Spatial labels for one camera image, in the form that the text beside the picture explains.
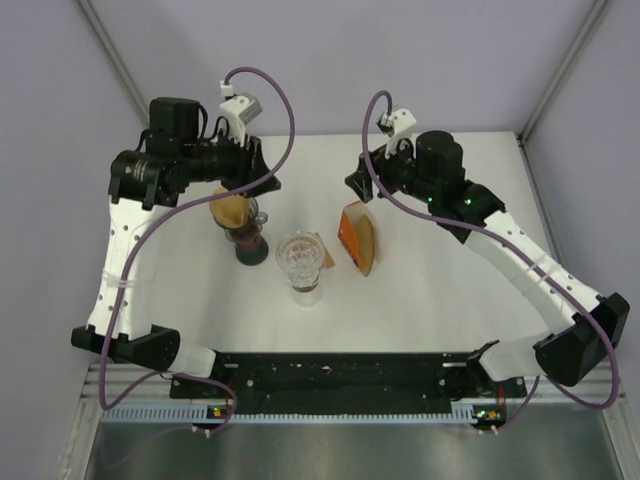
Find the brown paper coffee filter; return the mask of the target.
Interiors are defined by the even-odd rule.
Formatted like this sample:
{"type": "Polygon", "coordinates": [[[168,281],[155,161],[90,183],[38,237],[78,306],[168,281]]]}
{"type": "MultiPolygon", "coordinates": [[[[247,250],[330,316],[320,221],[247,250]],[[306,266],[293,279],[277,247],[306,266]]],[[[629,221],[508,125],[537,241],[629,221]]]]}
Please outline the brown paper coffee filter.
{"type": "Polygon", "coordinates": [[[237,229],[249,221],[251,200],[242,195],[231,195],[209,202],[213,219],[222,227],[237,229]]]}

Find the clear plastic coffee dripper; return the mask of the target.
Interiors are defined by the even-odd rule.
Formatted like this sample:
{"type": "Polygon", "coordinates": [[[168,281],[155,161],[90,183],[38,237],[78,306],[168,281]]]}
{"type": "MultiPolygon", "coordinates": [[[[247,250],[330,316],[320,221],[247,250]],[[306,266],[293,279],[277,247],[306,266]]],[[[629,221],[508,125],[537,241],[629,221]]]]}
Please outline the clear plastic coffee dripper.
{"type": "Polygon", "coordinates": [[[268,221],[268,214],[259,210],[258,202],[242,195],[212,200],[209,211],[230,241],[248,235],[254,229],[260,231],[268,221]]]}

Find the orange coffee filter box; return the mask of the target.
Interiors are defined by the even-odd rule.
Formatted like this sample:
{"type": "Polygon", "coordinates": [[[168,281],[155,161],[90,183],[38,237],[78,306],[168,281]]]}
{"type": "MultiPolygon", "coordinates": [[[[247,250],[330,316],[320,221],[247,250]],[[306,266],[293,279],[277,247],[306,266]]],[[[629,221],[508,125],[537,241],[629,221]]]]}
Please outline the orange coffee filter box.
{"type": "Polygon", "coordinates": [[[353,245],[353,237],[354,237],[353,228],[354,228],[355,222],[362,215],[367,215],[370,218],[368,209],[365,207],[365,205],[361,201],[356,201],[346,205],[343,208],[342,214],[341,214],[340,224],[338,228],[338,238],[341,241],[341,244],[343,245],[346,252],[351,257],[352,261],[353,261],[352,245],[353,245]]]}

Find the glass carafe red collar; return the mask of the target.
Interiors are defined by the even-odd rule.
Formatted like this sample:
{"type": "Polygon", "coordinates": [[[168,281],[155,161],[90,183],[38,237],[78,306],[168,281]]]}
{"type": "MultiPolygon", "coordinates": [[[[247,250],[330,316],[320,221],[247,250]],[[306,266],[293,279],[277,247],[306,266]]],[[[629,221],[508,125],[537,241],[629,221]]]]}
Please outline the glass carafe red collar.
{"type": "Polygon", "coordinates": [[[234,244],[237,260],[245,266],[257,266],[266,260],[269,246],[259,226],[227,229],[227,239],[234,244]]]}

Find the clear glass crystal dripper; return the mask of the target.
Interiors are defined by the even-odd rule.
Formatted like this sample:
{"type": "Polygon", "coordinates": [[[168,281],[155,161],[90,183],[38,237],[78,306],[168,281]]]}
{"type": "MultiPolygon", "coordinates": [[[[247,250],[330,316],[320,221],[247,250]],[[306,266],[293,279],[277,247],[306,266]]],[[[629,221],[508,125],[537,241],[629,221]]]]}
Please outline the clear glass crystal dripper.
{"type": "Polygon", "coordinates": [[[320,237],[309,231],[286,234],[276,247],[276,261],[291,287],[313,290],[324,268],[325,248],[320,237]]]}

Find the glass cup with coffee grounds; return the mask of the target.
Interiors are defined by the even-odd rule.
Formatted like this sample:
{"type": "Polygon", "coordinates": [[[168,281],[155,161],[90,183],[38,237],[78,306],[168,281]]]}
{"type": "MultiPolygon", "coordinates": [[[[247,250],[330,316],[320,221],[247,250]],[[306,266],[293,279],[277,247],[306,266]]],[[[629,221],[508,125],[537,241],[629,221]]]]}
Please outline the glass cup with coffee grounds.
{"type": "Polygon", "coordinates": [[[303,307],[315,305],[324,294],[319,273],[313,276],[290,277],[287,282],[290,298],[303,307]]]}

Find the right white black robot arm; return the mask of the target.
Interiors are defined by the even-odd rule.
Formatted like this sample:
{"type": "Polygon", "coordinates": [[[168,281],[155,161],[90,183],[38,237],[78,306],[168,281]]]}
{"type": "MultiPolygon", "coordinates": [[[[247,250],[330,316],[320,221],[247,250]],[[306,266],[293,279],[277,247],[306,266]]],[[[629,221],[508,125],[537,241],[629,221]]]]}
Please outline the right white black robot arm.
{"type": "Polygon", "coordinates": [[[424,202],[438,226],[493,265],[537,310],[545,331],[476,350],[467,370],[469,388],[487,396],[503,380],[544,375],[559,385],[577,385],[607,355],[599,330],[617,345],[629,303],[618,293],[603,296],[566,271],[520,228],[506,206],[485,186],[465,176],[463,149],[444,131],[404,139],[392,155],[385,147],[362,154],[345,183],[359,199],[374,197],[379,181],[389,193],[424,202]]]}

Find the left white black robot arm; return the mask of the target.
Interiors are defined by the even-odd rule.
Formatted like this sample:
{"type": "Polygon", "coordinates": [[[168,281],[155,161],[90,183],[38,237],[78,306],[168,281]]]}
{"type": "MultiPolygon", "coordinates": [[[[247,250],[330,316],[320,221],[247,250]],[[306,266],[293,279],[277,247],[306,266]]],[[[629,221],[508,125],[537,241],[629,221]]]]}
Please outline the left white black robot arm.
{"type": "Polygon", "coordinates": [[[249,185],[249,195],[280,189],[276,178],[255,182],[269,169],[260,140],[246,132],[262,111],[248,93],[228,95],[220,106],[225,129],[215,140],[204,135],[203,106],[190,99],[159,97],[149,107],[149,127],[139,146],[111,164],[108,187],[109,243],[98,297],[87,324],[72,331],[74,347],[155,371],[192,375],[205,396],[226,387],[225,370],[213,350],[154,324],[152,282],[160,248],[156,223],[175,210],[193,183],[218,181],[227,190],[249,185]]]}

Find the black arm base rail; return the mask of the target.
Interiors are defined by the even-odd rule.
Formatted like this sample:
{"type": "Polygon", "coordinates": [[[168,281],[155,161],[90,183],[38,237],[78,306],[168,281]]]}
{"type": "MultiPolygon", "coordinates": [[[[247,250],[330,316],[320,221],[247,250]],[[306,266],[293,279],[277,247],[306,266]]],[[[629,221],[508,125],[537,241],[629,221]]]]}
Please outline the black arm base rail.
{"type": "Polygon", "coordinates": [[[527,394],[522,379],[494,382],[467,353],[223,353],[211,377],[240,414],[448,413],[462,399],[527,394]]]}

